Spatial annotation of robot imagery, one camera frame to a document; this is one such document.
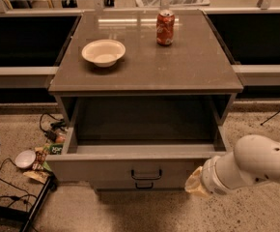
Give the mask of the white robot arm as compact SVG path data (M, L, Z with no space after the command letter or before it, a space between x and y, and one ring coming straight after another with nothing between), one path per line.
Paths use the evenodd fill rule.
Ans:
M184 190L209 197L267 182L280 184L280 142L250 134L239 139L232 152L199 166L186 180Z

